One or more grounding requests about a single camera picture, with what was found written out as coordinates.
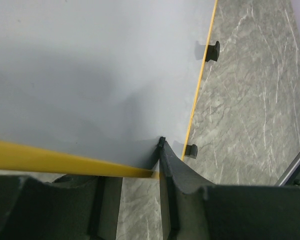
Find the yellow framed whiteboard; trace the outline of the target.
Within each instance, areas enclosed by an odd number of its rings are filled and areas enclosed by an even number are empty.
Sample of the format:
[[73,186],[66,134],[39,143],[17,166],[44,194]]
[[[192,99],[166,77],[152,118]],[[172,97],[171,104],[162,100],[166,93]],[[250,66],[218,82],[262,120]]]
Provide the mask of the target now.
[[0,0],[0,170],[149,178],[185,156],[215,0]]

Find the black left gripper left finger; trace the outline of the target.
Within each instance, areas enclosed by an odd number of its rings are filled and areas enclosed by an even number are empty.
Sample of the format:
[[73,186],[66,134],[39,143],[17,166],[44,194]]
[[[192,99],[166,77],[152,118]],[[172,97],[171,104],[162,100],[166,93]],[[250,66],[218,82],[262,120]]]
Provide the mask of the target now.
[[0,175],[0,240],[114,240],[123,180]]

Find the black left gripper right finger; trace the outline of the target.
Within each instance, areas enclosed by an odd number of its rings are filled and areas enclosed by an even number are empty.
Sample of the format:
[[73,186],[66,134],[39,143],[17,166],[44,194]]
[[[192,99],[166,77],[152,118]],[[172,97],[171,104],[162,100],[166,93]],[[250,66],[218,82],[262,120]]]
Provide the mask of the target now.
[[157,145],[165,240],[300,240],[300,186],[214,184]]

